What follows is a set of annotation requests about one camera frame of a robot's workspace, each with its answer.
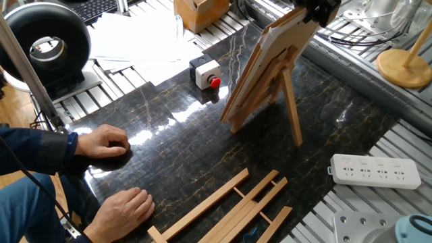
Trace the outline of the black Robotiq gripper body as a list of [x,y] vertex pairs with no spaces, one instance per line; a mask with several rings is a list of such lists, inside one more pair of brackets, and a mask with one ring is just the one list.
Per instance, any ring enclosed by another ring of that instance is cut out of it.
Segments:
[[338,7],[341,0],[293,0],[293,4],[297,6],[305,6],[308,10],[333,10]]

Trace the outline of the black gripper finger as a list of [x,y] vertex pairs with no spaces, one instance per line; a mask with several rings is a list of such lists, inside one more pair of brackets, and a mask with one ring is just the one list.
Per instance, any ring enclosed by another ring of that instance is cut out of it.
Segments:
[[339,7],[334,7],[334,8],[320,8],[319,10],[319,25],[321,27],[326,27],[329,23],[331,23],[336,15],[337,12],[339,10]]
[[306,17],[303,19],[303,22],[307,24],[310,21],[314,21],[316,23],[320,22],[320,10],[319,9],[308,9],[306,12]]

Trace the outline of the person's left hand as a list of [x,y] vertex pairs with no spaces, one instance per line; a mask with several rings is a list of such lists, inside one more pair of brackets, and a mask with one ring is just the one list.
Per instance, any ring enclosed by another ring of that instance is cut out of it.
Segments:
[[126,154],[130,149],[127,133],[104,124],[89,134],[78,137],[75,155],[104,159]]

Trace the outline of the person's right hand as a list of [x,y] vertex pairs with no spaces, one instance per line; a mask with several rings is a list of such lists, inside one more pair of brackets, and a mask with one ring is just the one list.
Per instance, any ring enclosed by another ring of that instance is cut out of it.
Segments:
[[140,188],[110,196],[84,230],[91,242],[114,242],[128,235],[154,212],[152,195]]

